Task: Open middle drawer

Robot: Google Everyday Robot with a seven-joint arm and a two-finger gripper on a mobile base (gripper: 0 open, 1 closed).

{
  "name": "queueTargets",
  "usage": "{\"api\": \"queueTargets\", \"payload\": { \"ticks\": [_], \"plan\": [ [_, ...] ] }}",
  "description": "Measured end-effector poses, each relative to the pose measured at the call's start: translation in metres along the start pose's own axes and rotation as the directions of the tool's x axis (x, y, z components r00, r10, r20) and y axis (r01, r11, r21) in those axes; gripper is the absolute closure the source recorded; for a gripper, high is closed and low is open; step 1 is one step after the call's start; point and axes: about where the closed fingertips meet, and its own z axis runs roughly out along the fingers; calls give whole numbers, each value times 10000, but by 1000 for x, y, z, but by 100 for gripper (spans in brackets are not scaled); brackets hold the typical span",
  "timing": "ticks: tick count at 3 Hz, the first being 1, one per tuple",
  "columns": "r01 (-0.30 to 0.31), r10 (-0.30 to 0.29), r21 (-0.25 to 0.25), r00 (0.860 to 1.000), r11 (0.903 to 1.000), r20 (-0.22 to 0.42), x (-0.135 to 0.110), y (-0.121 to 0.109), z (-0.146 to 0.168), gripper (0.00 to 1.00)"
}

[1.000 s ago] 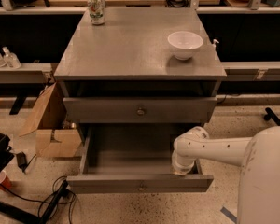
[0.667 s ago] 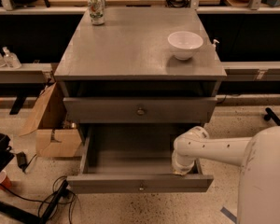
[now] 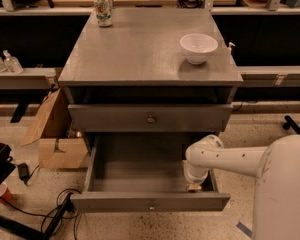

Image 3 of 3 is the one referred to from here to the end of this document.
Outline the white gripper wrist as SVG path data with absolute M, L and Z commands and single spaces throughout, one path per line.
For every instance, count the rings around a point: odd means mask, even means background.
M 216 135 L 207 135 L 201 140 L 190 145 L 185 152 L 183 172 L 188 192 L 200 192 L 201 185 L 212 168 L 210 163 L 218 157 L 224 147 L 221 139 Z

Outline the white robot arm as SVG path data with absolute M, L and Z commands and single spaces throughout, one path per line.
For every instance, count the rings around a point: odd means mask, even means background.
M 245 148 L 208 135 L 187 148 L 184 176 L 199 185 L 210 169 L 255 179 L 252 240 L 300 240 L 300 135 Z

